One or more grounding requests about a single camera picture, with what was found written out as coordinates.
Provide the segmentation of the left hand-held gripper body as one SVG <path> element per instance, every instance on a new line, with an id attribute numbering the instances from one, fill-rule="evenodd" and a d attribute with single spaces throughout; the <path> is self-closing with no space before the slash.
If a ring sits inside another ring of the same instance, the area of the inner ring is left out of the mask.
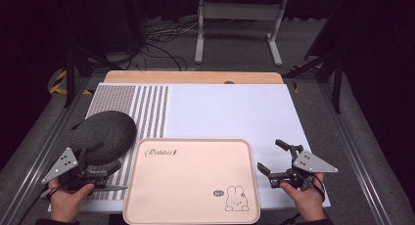
<path id="1" fill-rule="evenodd" d="M 104 190 L 108 174 L 93 173 L 87 169 L 86 150 L 66 148 L 46 173 L 41 183 L 46 185 L 58 178 L 61 185 L 69 191 L 77 191 L 87 184 L 94 184 L 96 189 Z"/>

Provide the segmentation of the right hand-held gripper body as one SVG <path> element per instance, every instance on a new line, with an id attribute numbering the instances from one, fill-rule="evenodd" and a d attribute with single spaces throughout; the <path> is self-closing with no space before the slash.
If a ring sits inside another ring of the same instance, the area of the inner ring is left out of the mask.
<path id="1" fill-rule="evenodd" d="M 316 173 L 338 173 L 337 167 L 303 148 L 302 145 L 280 145 L 292 156 L 289 169 L 281 173 L 268 171 L 268 180 L 272 188 L 279 188 L 281 183 L 288 183 L 298 189 L 312 187 Z"/>

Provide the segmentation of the person's right hand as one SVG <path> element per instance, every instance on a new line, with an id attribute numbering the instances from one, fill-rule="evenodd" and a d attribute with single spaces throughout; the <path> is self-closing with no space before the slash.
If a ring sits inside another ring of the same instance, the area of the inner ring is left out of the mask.
<path id="1" fill-rule="evenodd" d="M 313 179 L 313 183 L 317 187 L 306 188 L 299 191 L 288 183 L 281 183 L 280 188 L 283 189 L 294 201 L 295 206 L 304 222 L 326 219 L 322 203 L 323 198 L 319 191 L 322 190 L 324 174 L 317 173 Z"/>

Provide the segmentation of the person's left hand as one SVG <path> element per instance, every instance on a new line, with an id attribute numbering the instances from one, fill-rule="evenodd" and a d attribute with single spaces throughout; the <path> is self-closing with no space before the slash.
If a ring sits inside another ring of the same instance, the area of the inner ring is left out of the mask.
<path id="1" fill-rule="evenodd" d="M 75 192 L 66 192 L 60 188 L 61 184 L 57 178 L 48 183 L 51 190 L 50 218 L 57 222 L 75 223 L 81 203 L 94 190 L 93 184 L 87 184 Z"/>

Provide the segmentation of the dark grey textured oval dome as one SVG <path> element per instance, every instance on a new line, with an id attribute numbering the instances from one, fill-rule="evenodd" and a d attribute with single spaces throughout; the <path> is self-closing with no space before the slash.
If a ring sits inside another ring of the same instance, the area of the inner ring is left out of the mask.
<path id="1" fill-rule="evenodd" d="M 80 151 L 103 142 L 103 148 L 94 153 L 86 153 L 85 158 L 88 164 L 104 165 L 125 155 L 132 147 L 136 134 L 136 124 L 128 114 L 118 111 L 98 112 L 74 128 L 70 146 Z"/>

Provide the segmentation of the knife with silver blade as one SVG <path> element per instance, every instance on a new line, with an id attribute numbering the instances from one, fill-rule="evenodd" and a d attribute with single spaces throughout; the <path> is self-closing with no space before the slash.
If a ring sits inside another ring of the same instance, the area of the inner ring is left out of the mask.
<path id="1" fill-rule="evenodd" d="M 106 185 L 106 186 L 97 186 L 94 188 L 94 191 L 103 191 L 103 192 L 108 192 L 108 191 L 118 191 L 118 190 L 125 190 L 127 189 L 128 186 L 122 186 L 122 185 Z"/>

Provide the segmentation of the white mat with grey stripes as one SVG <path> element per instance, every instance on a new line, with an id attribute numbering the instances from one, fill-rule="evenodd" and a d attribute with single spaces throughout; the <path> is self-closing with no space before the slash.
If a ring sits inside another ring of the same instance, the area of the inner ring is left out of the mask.
<path id="1" fill-rule="evenodd" d="M 274 142 L 308 145 L 290 92 L 284 84 L 133 84 L 102 83 L 89 108 L 129 113 L 137 124 L 137 142 L 124 157 L 115 180 L 125 190 L 94 193 L 81 211 L 120 213 L 124 209 L 138 144 L 145 139 L 238 139 L 246 141 L 260 210 L 291 208 L 292 199 L 273 189 L 256 168 L 286 170 L 290 156 Z"/>

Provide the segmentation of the black metal stand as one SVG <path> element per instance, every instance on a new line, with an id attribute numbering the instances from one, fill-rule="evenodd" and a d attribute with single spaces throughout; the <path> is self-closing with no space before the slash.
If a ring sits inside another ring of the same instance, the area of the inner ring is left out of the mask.
<path id="1" fill-rule="evenodd" d="M 332 89 L 332 105 L 337 113 L 340 113 L 340 97 L 343 77 L 343 54 L 340 51 L 331 52 L 318 57 L 311 62 L 302 66 L 294 66 L 289 72 L 282 75 L 283 78 L 294 78 L 302 73 L 305 73 L 312 68 L 320 66 L 320 69 L 315 74 L 317 83 L 326 83 L 331 76 L 334 76 L 334 83 Z"/>
<path id="2" fill-rule="evenodd" d="M 69 41 L 66 46 L 66 58 L 64 69 L 67 71 L 67 100 L 65 107 L 67 108 L 75 98 L 75 71 L 78 70 L 82 77 L 90 76 L 93 72 L 91 63 L 88 61 L 92 58 L 111 70 L 121 70 L 121 67 L 111 63 L 107 59 L 96 55 L 81 47 L 77 42 Z"/>

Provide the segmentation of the yellow black hazard tape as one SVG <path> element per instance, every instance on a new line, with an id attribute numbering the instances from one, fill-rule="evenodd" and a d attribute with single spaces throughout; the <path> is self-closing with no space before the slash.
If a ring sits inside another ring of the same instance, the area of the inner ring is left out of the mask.
<path id="1" fill-rule="evenodd" d="M 55 79 L 52 87 L 49 89 L 50 94 L 63 94 L 66 95 L 68 93 L 68 90 L 66 88 L 61 88 L 61 84 L 63 80 L 67 76 L 67 71 L 63 68 L 60 73 L 58 74 L 57 78 Z"/>

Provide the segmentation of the pink tray with rabbit print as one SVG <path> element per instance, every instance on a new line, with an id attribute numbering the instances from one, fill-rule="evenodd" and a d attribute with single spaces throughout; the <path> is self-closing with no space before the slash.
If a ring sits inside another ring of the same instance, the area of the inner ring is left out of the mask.
<path id="1" fill-rule="evenodd" d="M 123 210 L 127 224 L 254 224 L 259 216 L 246 141 L 145 139 L 138 144 Z"/>

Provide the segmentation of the white metal stand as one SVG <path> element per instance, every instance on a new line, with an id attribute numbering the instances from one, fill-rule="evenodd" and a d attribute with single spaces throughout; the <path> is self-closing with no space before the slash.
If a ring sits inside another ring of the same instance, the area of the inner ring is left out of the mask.
<path id="1" fill-rule="evenodd" d="M 209 3 L 199 0 L 198 7 L 198 37 L 195 51 L 195 63 L 201 64 L 204 56 L 205 20 L 247 20 L 247 21 L 273 21 L 274 26 L 266 34 L 274 65 L 280 67 L 283 62 L 277 47 L 276 37 L 287 7 L 287 0 L 276 5 Z"/>

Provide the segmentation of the grey aluminium floor rail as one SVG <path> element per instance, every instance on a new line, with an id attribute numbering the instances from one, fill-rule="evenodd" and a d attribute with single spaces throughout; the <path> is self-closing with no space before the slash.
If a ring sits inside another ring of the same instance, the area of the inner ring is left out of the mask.
<path id="1" fill-rule="evenodd" d="M 74 97 L 54 94 L 23 142 L 0 171 L 0 225 L 17 225 L 38 191 L 44 170 L 66 132 L 72 113 L 90 83 L 90 77 L 75 80 Z"/>
<path id="2" fill-rule="evenodd" d="M 328 106 L 331 117 L 342 136 L 347 158 L 351 164 L 354 174 L 356 175 L 364 197 L 369 204 L 377 225 L 392 225 L 392 222 L 385 210 L 377 190 L 374 187 L 373 181 L 364 165 L 364 162 L 355 147 L 346 123 L 344 122 L 342 115 L 336 111 L 334 105 L 332 104 L 332 95 L 329 87 L 326 84 L 319 84 L 318 87 L 326 105 Z"/>

